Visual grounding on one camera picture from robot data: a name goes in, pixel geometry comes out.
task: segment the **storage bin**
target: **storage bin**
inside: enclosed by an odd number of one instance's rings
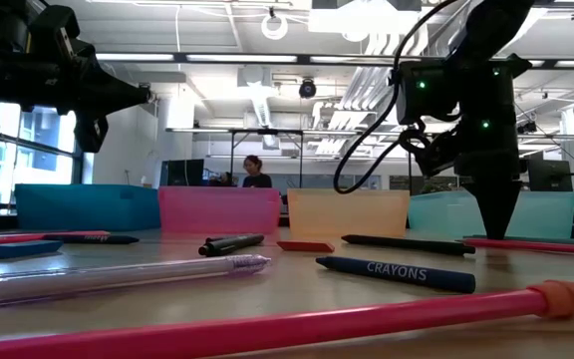
[[[280,218],[274,188],[162,186],[158,201],[163,232],[269,234]]]
[[[160,227],[156,189],[123,184],[17,184],[15,198],[21,229]]]
[[[523,191],[506,232],[507,236],[570,238],[574,192]],[[485,234],[475,197],[467,191],[415,195],[409,206],[414,233],[462,238]]]
[[[409,193],[405,190],[288,189],[293,238],[345,234],[404,237]]]

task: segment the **wooden table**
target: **wooden table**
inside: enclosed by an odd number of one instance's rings
[[[204,236],[137,233],[131,245],[64,245],[59,254],[0,261],[0,273],[45,268],[119,265],[197,258]],[[288,230],[279,234],[289,237]],[[138,327],[204,319],[251,317],[374,303],[405,302],[453,293],[333,272],[316,264],[316,253],[283,252],[266,239],[237,253],[273,258],[264,271],[240,278],[206,278],[120,289],[70,299],[0,307],[0,340]],[[335,255],[474,273],[477,293],[521,289],[545,279],[574,281],[574,255],[479,249],[451,257],[334,240]],[[572,358],[574,319],[535,316],[393,335],[241,354],[251,358]]]

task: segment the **orange bin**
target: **orange bin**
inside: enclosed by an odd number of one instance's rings
[[[409,209],[406,190],[288,189],[293,238],[345,234],[404,237]]]

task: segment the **pink bin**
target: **pink bin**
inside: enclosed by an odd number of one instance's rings
[[[163,232],[269,234],[278,228],[280,203],[280,192],[273,188],[158,189]]]

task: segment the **eraser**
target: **eraser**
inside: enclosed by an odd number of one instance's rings
[[[327,242],[302,242],[294,240],[281,240],[276,242],[279,247],[283,250],[294,250],[294,251],[319,251],[331,253],[336,248]]]
[[[61,241],[53,240],[0,244],[0,259],[55,252],[59,250],[63,244]]]

